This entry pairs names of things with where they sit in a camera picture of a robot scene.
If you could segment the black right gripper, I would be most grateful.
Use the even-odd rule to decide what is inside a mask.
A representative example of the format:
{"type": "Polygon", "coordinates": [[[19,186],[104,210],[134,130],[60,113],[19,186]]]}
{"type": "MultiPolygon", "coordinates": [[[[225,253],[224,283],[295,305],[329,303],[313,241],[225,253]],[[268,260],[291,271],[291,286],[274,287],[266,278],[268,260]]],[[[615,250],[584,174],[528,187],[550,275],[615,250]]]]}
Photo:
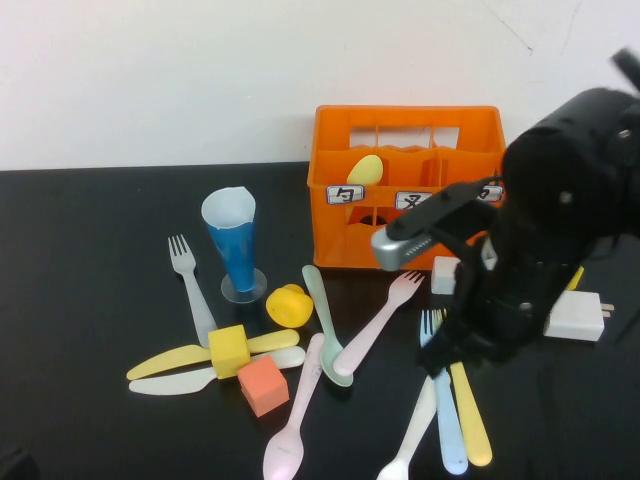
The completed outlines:
{"type": "Polygon", "coordinates": [[[489,233],[474,246],[451,237],[463,261],[448,317],[419,330],[418,357],[429,376],[462,361],[505,361],[541,335],[551,307],[586,256],[586,241],[542,233],[489,233]]]}

